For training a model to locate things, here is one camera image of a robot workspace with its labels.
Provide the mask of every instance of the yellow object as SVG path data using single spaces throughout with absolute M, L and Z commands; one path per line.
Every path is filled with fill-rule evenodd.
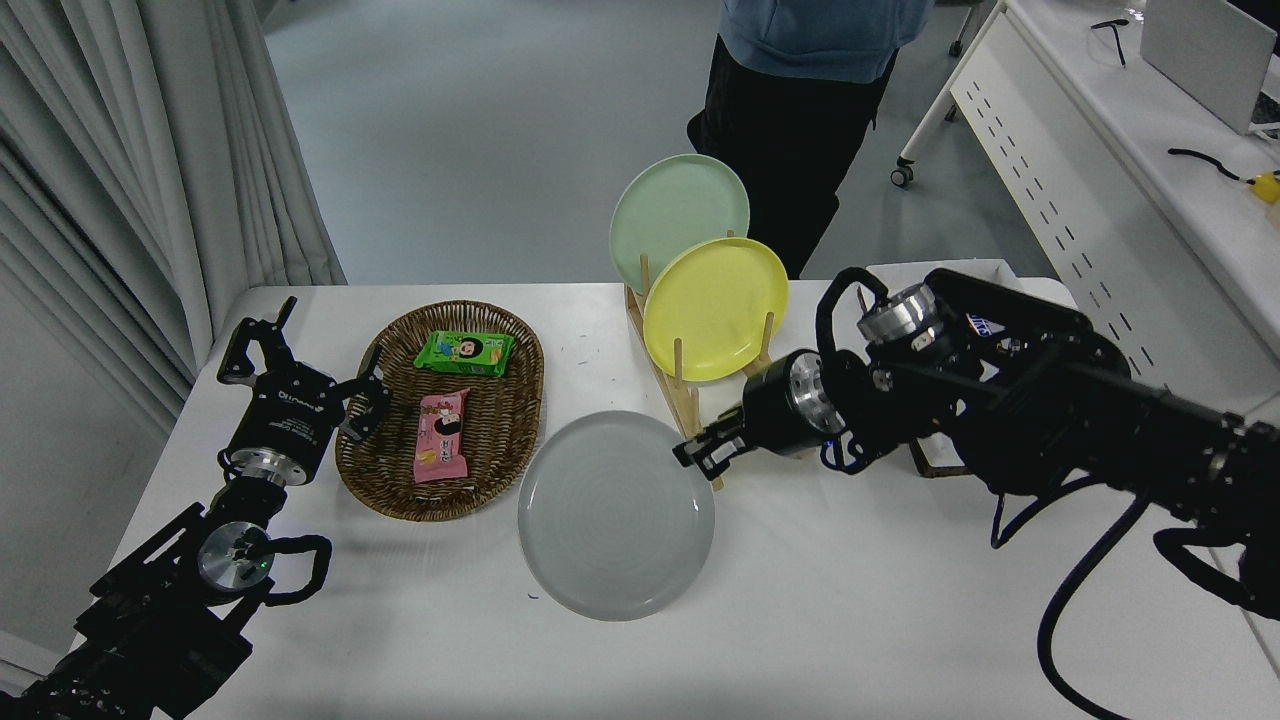
M 772 250 L 745 237 L 695 245 L 658 275 L 645 300 L 644 345 L 654 365 L 676 375 L 676 338 L 681 341 L 681 375 L 716 380 L 754 360 L 787 309 L 787 272 Z
M 1280 179 L 1276 179 L 1275 173 L 1262 173 L 1253 178 L 1253 184 L 1249 186 L 1253 190 L 1253 195 L 1262 199 L 1263 202 L 1275 202 L 1280 200 Z

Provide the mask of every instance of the chair wheel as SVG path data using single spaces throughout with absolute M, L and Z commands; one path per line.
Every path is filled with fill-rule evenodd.
M 906 190 L 906 186 L 910 184 L 913 179 L 915 179 L 915 173 L 911 172 L 911 168 L 897 168 L 888 174 L 888 182 L 893 183 L 896 187 L 901 187 L 902 190 Z

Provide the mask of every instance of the white wall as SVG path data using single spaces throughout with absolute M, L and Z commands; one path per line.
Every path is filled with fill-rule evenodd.
M 164 439 L 4 287 L 0 338 L 0 660 L 24 655 L 23 642 L 61 656 Z

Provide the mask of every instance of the woven tray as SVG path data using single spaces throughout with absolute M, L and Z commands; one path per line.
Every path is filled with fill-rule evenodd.
M 419 370 L 413 359 L 433 331 L 504 333 L 515 338 L 502 378 Z M 525 471 L 538 441 L 543 402 L 543 347 L 520 318 L 484 302 L 451 300 L 402 315 L 374 338 L 378 366 L 392 391 L 387 418 L 364 443 L 338 434 L 338 473 L 351 495 L 402 520 L 451 520 L 507 489 Z M 424 395 L 471 388 L 463 409 L 462 455 L 467 478 L 413 482 L 419 402 Z M 352 400 L 348 415 L 367 407 Z

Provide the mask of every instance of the white table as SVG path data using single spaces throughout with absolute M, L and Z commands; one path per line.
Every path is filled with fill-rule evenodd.
M 1248 177 L 1280 167 L 1280 149 L 1235 135 L 1148 65 L 1139 23 L 1120 29 L 1123 68 L 1110 29 L 1089 29 L 1123 8 L 1000 0 L 902 154 L 916 159 L 955 102 L 1076 304 L 1143 380 L 1277 420 L 1280 233 L 1243 186 L 1166 151 Z M 927 182 L 925 160 L 918 170 Z
M 823 290 L 792 283 L 774 356 L 813 345 Z M 618 284 L 259 288 L 232 322 L 274 316 L 289 293 L 300 299 L 284 331 L 296 356 L 339 379 L 402 313 L 472 299 L 539 334 L 547 433 L 600 410 L 669 423 Z M 858 315 L 842 311 L 837 341 L 852 345 Z M 118 559 L 220 486 L 214 455 L 248 402 L 246 388 L 214 378 L 224 343 Z M 704 415 L 740 384 L 705 388 Z M 608 624 L 540 591 L 516 534 L 516 488 L 462 519 L 406 523 L 352 498 L 330 454 L 271 521 L 273 534 L 333 539 L 328 584 L 252 619 L 252 657 L 196 717 L 1079 717 L 1041 676 L 1036 626 L 1126 497 L 1080 493 L 997 552 L 983 486 L 922 479 L 905 452 L 856 478 L 756 452 L 735 460 L 726 484 L 692 588 L 650 618 Z M 1280 684 L 1240 611 L 1153 550 L 1151 533 L 1171 524 L 1152 511 L 1084 585 L 1060 628 L 1062 671 L 1137 717 L 1274 719 Z M 280 589 L 303 582 L 301 565 L 276 565 Z

